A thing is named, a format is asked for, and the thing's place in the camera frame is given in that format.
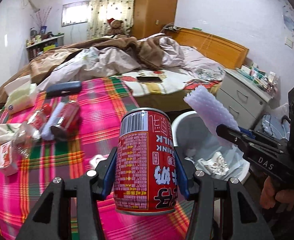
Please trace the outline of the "person's right hand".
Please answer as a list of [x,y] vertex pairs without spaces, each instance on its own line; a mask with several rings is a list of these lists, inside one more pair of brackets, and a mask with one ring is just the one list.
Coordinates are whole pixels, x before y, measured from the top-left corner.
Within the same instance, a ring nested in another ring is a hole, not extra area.
[[276,202],[286,204],[289,209],[294,206],[294,189],[276,191],[270,176],[264,181],[260,196],[260,205],[263,209],[271,209]]

